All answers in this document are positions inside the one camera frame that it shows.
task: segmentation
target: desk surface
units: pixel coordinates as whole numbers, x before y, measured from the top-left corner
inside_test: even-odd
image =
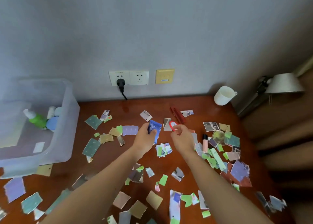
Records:
[[[21,221],[25,224],[36,223],[33,213],[29,215],[22,213],[20,204],[22,200],[35,192],[39,192],[43,201],[38,206],[38,209],[43,211],[47,210],[60,195],[61,191],[71,187],[81,174],[84,173],[85,175],[92,176],[98,173],[114,161],[120,154],[130,148],[135,139],[135,136],[124,136],[126,144],[120,147],[117,139],[114,138],[113,142],[107,142],[101,145],[94,155],[93,161],[88,164],[86,157],[82,155],[82,151],[89,139],[94,137],[94,133],[108,133],[112,127],[119,125],[139,125],[140,127],[145,123],[143,118],[139,115],[143,110],[147,110],[153,116],[153,120],[163,124],[164,118],[175,119],[169,110],[169,107],[172,105],[176,106],[179,110],[192,109],[194,111],[194,115],[186,117],[185,125],[195,130],[198,135],[198,141],[201,141],[202,134],[206,133],[203,122],[217,121],[218,123],[229,124],[232,133],[240,137],[241,161],[250,166],[250,180],[253,187],[240,187],[240,192],[248,197],[262,211],[264,211],[263,207],[254,194],[256,191],[263,192],[267,199],[269,199],[269,195],[281,198],[265,166],[258,158],[256,149],[248,138],[231,104],[218,106],[214,103],[213,97],[210,96],[84,102],[80,103],[80,115],[71,159],[64,163],[54,164],[50,177],[40,175],[24,177],[27,193],[10,204],[7,203],[2,188],[0,193],[0,207],[4,209],[8,215],[1,221],[1,224],[21,223]],[[110,115],[112,115],[113,119],[107,123],[101,124],[97,130],[92,129],[92,127],[84,122],[91,115],[98,115],[99,117],[105,109],[110,110]],[[138,161],[138,163],[144,167],[151,167],[155,175],[149,178],[147,173],[144,172],[143,183],[130,182],[129,186],[123,186],[121,190],[131,196],[131,199],[126,203],[122,211],[128,210],[137,200],[143,202],[148,207],[140,220],[132,217],[131,223],[138,222],[145,224],[150,218],[153,218],[157,223],[169,223],[170,189],[182,192],[183,194],[191,194],[194,192],[198,196],[198,186],[186,162],[178,151],[176,151],[170,133],[170,131],[162,130],[158,143],[169,142],[173,149],[171,154],[159,158],[156,156],[155,149],[151,149]],[[225,151],[231,151],[231,148],[228,146],[223,146],[223,148]],[[176,167],[181,168],[185,174],[181,182],[171,177],[171,173]],[[150,190],[154,191],[156,181],[159,181],[163,174],[169,177],[166,186],[160,186],[161,191],[158,195],[163,197],[163,202],[158,210],[155,211],[146,202],[146,197]],[[3,187],[7,181],[8,180],[0,180],[0,187]],[[107,217],[113,214],[116,221],[118,221],[120,211],[121,210],[117,207],[112,206],[109,212],[107,214],[104,213],[103,216]],[[294,223],[288,209],[273,214],[271,218],[276,224]],[[203,219],[200,206],[197,204],[187,208],[182,205],[180,223],[215,223],[215,221],[212,216]]]

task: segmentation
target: plastic storage box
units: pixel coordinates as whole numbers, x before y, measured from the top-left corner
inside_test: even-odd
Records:
[[[72,156],[80,107],[72,84],[65,79],[18,80],[0,102],[1,179],[34,174],[39,165],[67,161]],[[62,106],[55,132],[41,130],[28,121],[28,108],[47,116],[49,106]],[[45,142],[40,153],[35,144]]]

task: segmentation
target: light blue wall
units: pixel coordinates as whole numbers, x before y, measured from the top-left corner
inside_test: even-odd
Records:
[[[78,100],[121,98],[108,71],[148,69],[128,97],[225,83],[237,104],[259,76],[313,54],[312,26],[312,0],[0,0],[0,90],[13,77],[65,77]],[[176,69],[172,84],[155,84],[159,68]]]

